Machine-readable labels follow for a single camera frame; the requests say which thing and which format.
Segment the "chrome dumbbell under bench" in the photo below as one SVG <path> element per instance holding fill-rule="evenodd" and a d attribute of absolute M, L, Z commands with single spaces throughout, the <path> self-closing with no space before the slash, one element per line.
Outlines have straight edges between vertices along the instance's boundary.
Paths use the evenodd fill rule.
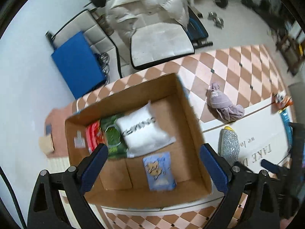
<path fill-rule="evenodd" d="M 101 67 L 101 70 L 103 72 L 103 74 L 106 77 L 106 81 L 105 84 L 109 84 L 110 83 L 110 76 L 109 76 L 109 71 L 110 71 L 110 66 L 109 66 L 109 62 L 110 62 L 110 57 L 107 53 L 101 53 L 98 55 L 98 61 Z"/>

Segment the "dark smartphone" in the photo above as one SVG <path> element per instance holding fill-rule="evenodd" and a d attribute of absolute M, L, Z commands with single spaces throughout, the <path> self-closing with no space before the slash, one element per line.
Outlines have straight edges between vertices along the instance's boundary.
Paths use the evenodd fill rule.
<path fill-rule="evenodd" d="M 46 135 L 49 135 L 49 134 L 52 133 L 52 125 L 51 124 L 47 124 L 45 126 L 45 133 L 46 133 Z"/>

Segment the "white leather bench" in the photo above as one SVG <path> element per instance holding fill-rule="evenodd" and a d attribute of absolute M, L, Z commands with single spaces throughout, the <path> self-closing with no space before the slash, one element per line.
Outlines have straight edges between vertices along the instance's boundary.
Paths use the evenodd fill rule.
<path fill-rule="evenodd" d="M 89 10 L 85 9 L 70 19 L 55 35 L 52 40 L 56 47 L 60 47 L 76 33 L 81 32 L 89 47 L 95 53 L 107 53 L 110 56 L 110 80 L 121 79 L 121 65 L 117 46 L 105 33 Z"/>

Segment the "long blue snack packet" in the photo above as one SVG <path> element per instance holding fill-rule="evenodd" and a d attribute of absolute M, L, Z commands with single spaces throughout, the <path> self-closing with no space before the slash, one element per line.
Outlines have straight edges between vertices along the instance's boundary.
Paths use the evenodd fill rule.
<path fill-rule="evenodd" d="M 287 108 L 280 110 L 279 113 L 281 115 L 284 129 L 286 132 L 288 148 L 291 148 L 292 144 L 293 144 L 293 133 L 292 133 L 292 127 L 290 126 L 290 117 L 289 117 Z"/>

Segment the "white packaged towel pillow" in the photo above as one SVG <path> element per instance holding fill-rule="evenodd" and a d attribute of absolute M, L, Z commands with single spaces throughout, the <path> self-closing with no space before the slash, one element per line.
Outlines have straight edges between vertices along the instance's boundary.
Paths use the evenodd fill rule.
<path fill-rule="evenodd" d="M 160 128 L 150 102 L 119 118 L 116 124 L 128 147 L 127 158 L 144 156 L 176 142 Z"/>

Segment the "silver yellow scrub sponge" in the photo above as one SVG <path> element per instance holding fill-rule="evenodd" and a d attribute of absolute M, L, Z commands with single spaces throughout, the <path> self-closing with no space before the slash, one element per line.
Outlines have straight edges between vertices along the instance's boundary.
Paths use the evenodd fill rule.
<path fill-rule="evenodd" d="M 230 166 L 238 161 L 240 145 L 237 133 L 229 126 L 221 130 L 220 156 L 223 157 Z"/>

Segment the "black barbell weight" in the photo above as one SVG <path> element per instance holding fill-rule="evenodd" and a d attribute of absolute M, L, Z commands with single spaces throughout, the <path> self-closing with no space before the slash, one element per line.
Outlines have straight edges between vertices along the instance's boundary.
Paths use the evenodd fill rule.
<path fill-rule="evenodd" d="M 228 6 L 229 0 L 214 0 L 214 3 L 221 9 L 225 9 Z"/>

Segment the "brown cardboard box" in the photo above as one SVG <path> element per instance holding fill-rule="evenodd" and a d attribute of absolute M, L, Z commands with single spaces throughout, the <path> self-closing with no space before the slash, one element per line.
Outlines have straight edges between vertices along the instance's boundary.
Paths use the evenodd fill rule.
<path fill-rule="evenodd" d="M 72 165 L 92 152 L 94 123 L 109 157 L 85 193 L 88 202 L 162 208 L 211 194 L 211 178 L 199 158 L 203 136 L 177 74 L 129 87 L 69 117 L 65 134 Z"/>

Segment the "lilac knotted cloth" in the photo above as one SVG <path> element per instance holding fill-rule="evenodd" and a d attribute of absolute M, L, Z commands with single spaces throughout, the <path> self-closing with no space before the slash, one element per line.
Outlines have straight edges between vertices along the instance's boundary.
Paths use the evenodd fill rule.
<path fill-rule="evenodd" d="M 225 122 L 234 122 L 241 119 L 245 110 L 242 105 L 234 105 L 224 92 L 220 90 L 218 83 L 211 84 L 208 91 L 208 105 L 216 110 L 218 118 Z"/>

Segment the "blue cartoon tissue pack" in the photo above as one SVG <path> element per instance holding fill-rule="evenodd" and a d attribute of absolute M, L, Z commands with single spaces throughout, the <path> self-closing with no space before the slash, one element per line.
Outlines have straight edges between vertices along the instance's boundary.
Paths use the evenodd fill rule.
<path fill-rule="evenodd" d="M 171 170 L 169 152 L 149 155 L 143 158 L 143 165 L 150 191 L 171 191 L 176 181 Z"/>

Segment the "white padded chair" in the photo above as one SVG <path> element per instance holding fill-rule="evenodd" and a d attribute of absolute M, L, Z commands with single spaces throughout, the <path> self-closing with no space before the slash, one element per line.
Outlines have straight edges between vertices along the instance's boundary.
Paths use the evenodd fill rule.
<path fill-rule="evenodd" d="M 130 39 L 131 65 L 136 70 L 144 70 L 194 52 L 194 46 L 180 24 L 160 22 L 138 28 Z"/>

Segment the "orange snack bag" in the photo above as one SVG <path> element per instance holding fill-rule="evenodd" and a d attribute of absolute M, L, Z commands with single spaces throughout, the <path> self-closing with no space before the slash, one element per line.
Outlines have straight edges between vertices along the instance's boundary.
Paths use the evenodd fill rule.
<path fill-rule="evenodd" d="M 293 105 L 292 97 L 285 94 L 285 92 L 278 92 L 276 94 L 272 94 L 272 111 L 278 112 L 286 109 L 288 106 Z"/>

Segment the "red snack packet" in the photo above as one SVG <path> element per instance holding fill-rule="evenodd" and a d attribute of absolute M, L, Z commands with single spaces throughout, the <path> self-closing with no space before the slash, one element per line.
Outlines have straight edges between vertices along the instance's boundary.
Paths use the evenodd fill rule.
<path fill-rule="evenodd" d="M 88 151 L 91 154 L 99 144 L 104 144 L 104 134 L 100 126 L 100 121 L 91 123 L 86 127 L 86 141 L 88 146 Z"/>

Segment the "beige folded cloth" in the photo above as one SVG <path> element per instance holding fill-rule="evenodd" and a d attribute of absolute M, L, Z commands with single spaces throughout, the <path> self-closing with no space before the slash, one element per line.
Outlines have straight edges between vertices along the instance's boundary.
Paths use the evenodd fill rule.
<path fill-rule="evenodd" d="M 54 145 L 52 140 L 52 135 L 48 134 L 46 136 L 42 136 L 38 140 L 39 147 L 41 151 L 45 154 L 51 154 L 54 152 Z"/>

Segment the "white puffer jacket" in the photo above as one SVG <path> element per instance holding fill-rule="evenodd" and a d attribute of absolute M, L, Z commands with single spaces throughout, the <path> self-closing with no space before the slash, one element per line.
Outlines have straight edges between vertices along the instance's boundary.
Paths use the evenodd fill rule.
<path fill-rule="evenodd" d="M 130 46 L 130 38 L 136 32 L 135 24 L 139 15 L 154 15 L 158 12 L 164 12 L 166 18 L 187 28 L 187 0 L 107 0 L 105 5 L 108 24 L 117 31 L 126 46 Z"/>

